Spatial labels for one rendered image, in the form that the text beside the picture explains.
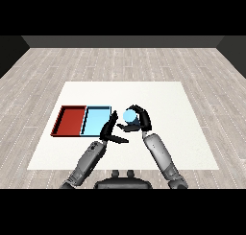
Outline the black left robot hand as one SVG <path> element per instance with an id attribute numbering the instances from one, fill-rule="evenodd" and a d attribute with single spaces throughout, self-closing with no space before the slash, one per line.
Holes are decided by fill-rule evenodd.
<path id="1" fill-rule="evenodd" d="M 116 124 L 117 119 L 118 119 L 117 112 L 114 111 L 112 115 L 110 116 L 109 121 L 102 127 L 101 132 L 100 132 L 100 139 L 104 143 L 108 143 L 109 141 L 118 143 L 118 144 L 128 143 L 127 139 L 121 138 L 116 135 L 112 135 L 112 131 Z"/>

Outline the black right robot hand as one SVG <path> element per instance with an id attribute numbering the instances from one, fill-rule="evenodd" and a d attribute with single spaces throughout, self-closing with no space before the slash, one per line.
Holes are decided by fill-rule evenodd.
<path id="1" fill-rule="evenodd" d="M 144 108 L 138 105 L 132 105 L 127 109 L 132 109 L 135 111 L 139 124 L 138 125 L 128 125 L 127 123 L 126 125 L 117 124 L 117 126 L 120 129 L 124 130 L 125 132 L 139 131 L 140 129 L 142 131 L 149 131 L 152 129 L 152 124 L 151 124 L 149 114 Z"/>

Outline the small blue can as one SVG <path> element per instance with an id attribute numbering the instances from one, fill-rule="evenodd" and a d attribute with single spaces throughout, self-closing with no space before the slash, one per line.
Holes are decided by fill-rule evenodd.
<path id="1" fill-rule="evenodd" d="M 138 125 L 139 121 L 134 110 L 126 109 L 123 113 L 123 119 L 128 125 Z"/>

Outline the light blue shallow open box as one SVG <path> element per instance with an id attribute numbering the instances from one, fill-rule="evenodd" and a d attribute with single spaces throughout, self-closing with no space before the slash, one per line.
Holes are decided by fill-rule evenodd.
<path id="1" fill-rule="evenodd" d="M 110 106 L 88 106 L 80 135 L 82 137 L 99 137 L 102 127 L 109 121 L 110 116 Z"/>

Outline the red shallow open box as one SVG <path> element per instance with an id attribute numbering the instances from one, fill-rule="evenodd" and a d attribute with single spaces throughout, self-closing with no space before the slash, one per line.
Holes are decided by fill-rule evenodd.
<path id="1" fill-rule="evenodd" d="M 53 137 L 79 137 L 86 106 L 62 106 L 51 131 Z"/>

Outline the dark grey robot body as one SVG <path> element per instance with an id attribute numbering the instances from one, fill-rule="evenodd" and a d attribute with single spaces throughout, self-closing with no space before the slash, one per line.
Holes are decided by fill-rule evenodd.
<path id="1" fill-rule="evenodd" d="M 126 177 L 120 177 L 118 170 L 113 170 L 110 178 L 97 181 L 94 189 L 152 189 L 149 181 L 135 177 L 133 170 L 127 171 Z"/>

